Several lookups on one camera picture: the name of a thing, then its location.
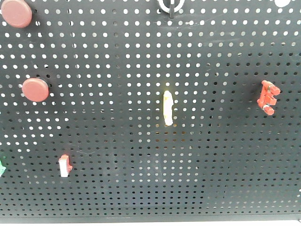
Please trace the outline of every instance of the red round button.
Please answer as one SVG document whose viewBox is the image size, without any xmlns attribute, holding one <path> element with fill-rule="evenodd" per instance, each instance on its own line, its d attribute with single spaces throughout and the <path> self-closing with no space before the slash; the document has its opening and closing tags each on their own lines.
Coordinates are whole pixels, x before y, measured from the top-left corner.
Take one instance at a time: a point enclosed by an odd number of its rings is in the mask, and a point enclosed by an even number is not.
<svg viewBox="0 0 301 226">
<path fill-rule="evenodd" d="M 12 27 L 27 27 L 32 20 L 32 10 L 24 0 L 4 0 L 1 11 L 4 20 Z"/>
<path fill-rule="evenodd" d="M 31 78 L 23 82 L 22 92 L 25 97 L 34 102 L 41 102 L 49 96 L 49 87 L 42 79 Z"/>
</svg>

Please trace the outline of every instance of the green object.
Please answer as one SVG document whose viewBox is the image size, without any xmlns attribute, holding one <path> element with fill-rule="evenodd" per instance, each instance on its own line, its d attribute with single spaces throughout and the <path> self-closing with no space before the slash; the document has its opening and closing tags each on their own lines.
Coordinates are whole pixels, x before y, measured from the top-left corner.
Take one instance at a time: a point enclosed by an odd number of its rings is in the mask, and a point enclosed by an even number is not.
<svg viewBox="0 0 301 226">
<path fill-rule="evenodd" d="M 6 167 L 2 166 L 2 163 L 0 161 L 0 177 L 2 176 L 2 174 L 5 172 Z"/>
</svg>

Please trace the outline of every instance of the white ring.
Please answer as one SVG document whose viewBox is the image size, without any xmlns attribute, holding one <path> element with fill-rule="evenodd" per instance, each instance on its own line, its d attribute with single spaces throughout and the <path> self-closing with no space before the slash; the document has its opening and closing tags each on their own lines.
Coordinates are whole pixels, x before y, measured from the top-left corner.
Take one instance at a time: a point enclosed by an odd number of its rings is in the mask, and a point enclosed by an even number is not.
<svg viewBox="0 0 301 226">
<path fill-rule="evenodd" d="M 159 2 L 159 5 L 161 7 L 161 9 L 166 12 L 169 13 L 170 8 L 166 7 L 163 0 L 157 0 Z M 179 5 L 177 5 L 177 7 L 174 8 L 174 12 L 178 12 L 180 9 L 182 9 L 183 5 L 184 5 L 185 0 L 180 0 Z"/>
</svg>

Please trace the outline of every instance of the plastic clip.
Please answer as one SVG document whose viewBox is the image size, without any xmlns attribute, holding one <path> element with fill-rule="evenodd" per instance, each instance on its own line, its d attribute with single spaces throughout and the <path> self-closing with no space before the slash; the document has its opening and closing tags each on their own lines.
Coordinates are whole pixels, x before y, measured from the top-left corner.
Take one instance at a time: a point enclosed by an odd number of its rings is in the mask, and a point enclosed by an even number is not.
<svg viewBox="0 0 301 226">
<path fill-rule="evenodd" d="M 0 161 L 0 177 L 2 176 L 2 174 L 5 172 L 6 167 L 2 166 L 2 163 Z"/>
<path fill-rule="evenodd" d="M 61 177 L 67 178 L 70 171 L 72 170 L 72 166 L 69 164 L 69 156 L 66 154 L 63 154 L 61 158 L 58 160 L 58 163 L 60 164 L 60 172 Z"/>
<path fill-rule="evenodd" d="M 178 12 L 180 9 L 182 9 L 185 0 L 180 0 L 179 4 L 175 6 L 174 0 L 170 0 L 170 7 L 168 8 L 163 0 L 157 0 L 159 3 L 160 8 L 166 12 L 169 13 L 169 18 L 173 19 L 174 18 L 174 13 Z"/>
<path fill-rule="evenodd" d="M 166 90 L 163 95 L 163 116 L 165 124 L 171 126 L 173 124 L 173 110 L 174 100 L 171 92 Z"/>
<path fill-rule="evenodd" d="M 263 80 L 261 83 L 263 87 L 260 98 L 257 100 L 258 106 L 264 110 L 267 115 L 273 115 L 275 110 L 271 105 L 277 103 L 277 99 L 275 99 L 274 96 L 280 94 L 280 89 L 270 81 Z"/>
</svg>

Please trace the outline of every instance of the black pegboard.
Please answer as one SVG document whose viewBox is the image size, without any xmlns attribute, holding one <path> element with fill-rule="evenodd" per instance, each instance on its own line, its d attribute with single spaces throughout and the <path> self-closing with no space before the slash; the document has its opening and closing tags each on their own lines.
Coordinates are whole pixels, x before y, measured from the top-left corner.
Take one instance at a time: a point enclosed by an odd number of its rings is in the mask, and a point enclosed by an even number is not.
<svg viewBox="0 0 301 226">
<path fill-rule="evenodd" d="M 1 222 L 299 219 L 300 1 L 27 2 L 29 27 L 0 17 Z M 42 103 L 21 91 L 37 76 Z"/>
</svg>

